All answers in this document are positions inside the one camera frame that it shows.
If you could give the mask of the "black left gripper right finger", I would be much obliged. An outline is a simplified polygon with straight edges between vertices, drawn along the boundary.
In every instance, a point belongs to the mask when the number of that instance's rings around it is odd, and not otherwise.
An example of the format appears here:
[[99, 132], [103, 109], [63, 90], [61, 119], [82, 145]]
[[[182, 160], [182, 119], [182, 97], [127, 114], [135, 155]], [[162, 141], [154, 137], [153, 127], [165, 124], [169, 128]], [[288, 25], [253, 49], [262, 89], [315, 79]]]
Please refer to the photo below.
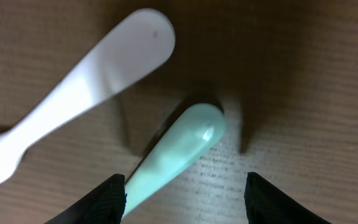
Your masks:
[[247, 174], [244, 200], [249, 224], [329, 224], [256, 172]]

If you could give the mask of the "mint green plastic spoon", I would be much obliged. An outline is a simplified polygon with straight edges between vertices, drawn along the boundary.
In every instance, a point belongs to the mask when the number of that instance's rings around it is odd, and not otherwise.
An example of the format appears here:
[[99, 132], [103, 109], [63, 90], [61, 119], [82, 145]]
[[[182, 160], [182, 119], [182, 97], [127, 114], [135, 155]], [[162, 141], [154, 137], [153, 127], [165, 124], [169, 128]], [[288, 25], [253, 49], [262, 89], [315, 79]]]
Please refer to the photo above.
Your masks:
[[186, 109], [169, 127], [125, 184], [123, 215], [148, 199], [206, 154], [224, 135], [224, 113], [198, 103]]

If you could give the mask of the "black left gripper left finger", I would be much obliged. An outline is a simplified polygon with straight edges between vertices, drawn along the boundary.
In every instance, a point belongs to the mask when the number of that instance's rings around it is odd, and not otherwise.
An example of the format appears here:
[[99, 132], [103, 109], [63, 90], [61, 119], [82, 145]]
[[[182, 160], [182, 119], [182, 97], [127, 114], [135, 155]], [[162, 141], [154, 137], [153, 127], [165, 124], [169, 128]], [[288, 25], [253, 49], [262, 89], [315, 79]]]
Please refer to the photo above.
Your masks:
[[45, 224], [120, 224], [126, 207], [124, 182], [124, 175], [112, 175]]

